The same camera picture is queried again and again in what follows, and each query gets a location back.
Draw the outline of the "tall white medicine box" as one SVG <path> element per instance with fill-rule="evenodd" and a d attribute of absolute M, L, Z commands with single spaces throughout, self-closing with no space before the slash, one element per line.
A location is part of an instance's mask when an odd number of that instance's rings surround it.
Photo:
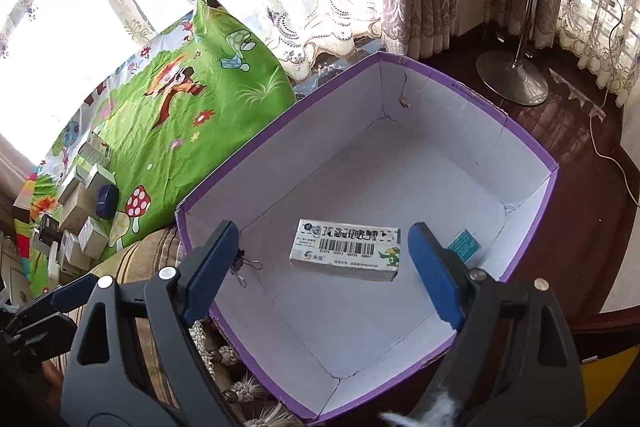
<path fill-rule="evenodd" d="M 78 155 L 91 166 L 107 168 L 111 164 L 112 148 L 96 132 L 90 131 L 79 147 Z"/>

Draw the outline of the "small silver cube box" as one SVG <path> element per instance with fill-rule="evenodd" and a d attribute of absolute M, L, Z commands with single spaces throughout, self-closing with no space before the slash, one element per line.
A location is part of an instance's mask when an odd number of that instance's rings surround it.
<path fill-rule="evenodd" d="M 115 184 L 115 176 L 110 170 L 99 164 L 94 164 L 88 174 L 86 191 L 91 198 L 97 199 L 102 187 Z"/>

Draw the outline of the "green cartoon tablecloth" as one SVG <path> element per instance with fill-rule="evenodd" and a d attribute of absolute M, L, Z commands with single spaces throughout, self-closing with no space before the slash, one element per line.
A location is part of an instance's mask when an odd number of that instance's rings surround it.
<path fill-rule="evenodd" d="M 168 227 L 186 195 L 295 102 L 283 67 L 265 43 L 216 0 L 150 40 L 81 103 L 53 142 L 32 186 L 30 233 L 72 173 L 89 171 L 79 149 L 96 134 L 112 150 L 119 189 L 107 259 Z"/>

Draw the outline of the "white barcode medicine box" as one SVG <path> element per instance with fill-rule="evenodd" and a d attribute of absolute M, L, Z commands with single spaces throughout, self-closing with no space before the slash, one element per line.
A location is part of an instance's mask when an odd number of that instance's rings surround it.
<path fill-rule="evenodd" d="M 391 282 L 399 271 L 400 228 L 300 219 L 292 265 L 338 277 Z"/>

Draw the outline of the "teal medicine box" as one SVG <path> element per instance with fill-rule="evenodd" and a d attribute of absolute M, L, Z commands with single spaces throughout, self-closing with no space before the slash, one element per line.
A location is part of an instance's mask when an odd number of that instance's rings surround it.
<path fill-rule="evenodd" d="M 455 253 L 464 263 L 468 263 L 480 252 L 480 243 L 467 229 L 461 230 L 449 243 L 448 249 Z"/>

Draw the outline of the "black Dormi box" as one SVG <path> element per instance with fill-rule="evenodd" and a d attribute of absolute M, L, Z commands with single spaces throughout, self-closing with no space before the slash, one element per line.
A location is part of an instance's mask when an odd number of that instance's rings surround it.
<path fill-rule="evenodd" d="M 41 216 L 38 231 L 40 242 L 47 246 L 62 242 L 63 232 L 60 230 L 60 224 L 49 213 L 43 213 Z"/>

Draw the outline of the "large beige text box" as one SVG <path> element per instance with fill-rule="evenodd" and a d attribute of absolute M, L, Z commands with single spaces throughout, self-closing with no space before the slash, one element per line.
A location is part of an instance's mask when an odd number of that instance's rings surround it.
<path fill-rule="evenodd" d="M 96 198 L 78 184 L 62 206 L 60 229 L 78 234 L 88 218 L 96 219 Z"/>

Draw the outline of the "flat silver box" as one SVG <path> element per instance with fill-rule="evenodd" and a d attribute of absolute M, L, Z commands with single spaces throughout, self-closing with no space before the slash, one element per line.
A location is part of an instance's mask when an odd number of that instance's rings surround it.
<path fill-rule="evenodd" d="M 58 187 L 58 195 L 56 199 L 60 205 L 63 205 L 67 199 L 72 196 L 78 186 L 85 186 L 89 176 L 89 171 L 81 166 L 74 166 L 67 173 L 67 176 Z"/>

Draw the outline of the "white barcode music box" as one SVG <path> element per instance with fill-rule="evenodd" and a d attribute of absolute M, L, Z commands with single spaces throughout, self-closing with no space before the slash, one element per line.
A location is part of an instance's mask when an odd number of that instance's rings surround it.
<path fill-rule="evenodd" d="M 86 271 L 72 265 L 62 253 L 58 253 L 58 265 L 60 266 L 60 283 L 67 284 L 68 282 L 82 277 Z"/>

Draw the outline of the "purple cardboard storage box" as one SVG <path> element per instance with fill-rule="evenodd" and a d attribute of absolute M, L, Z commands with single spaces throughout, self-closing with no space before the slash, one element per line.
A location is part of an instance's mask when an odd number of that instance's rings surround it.
<path fill-rule="evenodd" d="M 510 277 L 544 215 L 558 163 L 516 121 L 451 77 L 378 52 L 306 96 L 180 202 L 187 251 L 219 222 L 240 231 L 244 267 L 210 313 L 247 368 L 305 421 L 329 421 L 386 392 L 444 352 L 437 315 L 410 257 L 371 282 L 293 265 L 304 218 L 440 243 L 469 232 L 474 265 Z"/>

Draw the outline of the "white Joyin Music box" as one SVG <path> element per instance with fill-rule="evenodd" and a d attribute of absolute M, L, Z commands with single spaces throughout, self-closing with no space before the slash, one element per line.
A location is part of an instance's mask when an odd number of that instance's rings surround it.
<path fill-rule="evenodd" d="M 86 272 L 90 269 L 91 258 L 81 251 L 78 237 L 72 232 L 67 230 L 63 232 L 60 253 L 66 257 L 68 262 L 75 265 L 75 267 L 83 269 Z"/>

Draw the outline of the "black binder clip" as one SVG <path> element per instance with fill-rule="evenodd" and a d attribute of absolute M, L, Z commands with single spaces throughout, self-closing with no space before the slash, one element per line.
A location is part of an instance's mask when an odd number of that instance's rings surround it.
<path fill-rule="evenodd" d="M 248 259 L 245 256 L 245 251 L 243 251 L 243 249 L 239 249 L 231 262 L 229 271 L 243 288 L 246 287 L 246 280 L 244 275 L 241 273 L 241 270 L 245 267 L 249 267 L 255 271 L 260 271 L 262 269 L 262 262 Z"/>

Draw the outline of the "dark blue small box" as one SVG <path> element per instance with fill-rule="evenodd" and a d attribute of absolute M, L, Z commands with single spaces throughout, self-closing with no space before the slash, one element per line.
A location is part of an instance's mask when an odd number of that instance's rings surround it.
<path fill-rule="evenodd" d="M 103 220 L 112 220 L 117 211 L 119 188 L 115 184 L 105 184 L 96 198 L 96 215 Z"/>

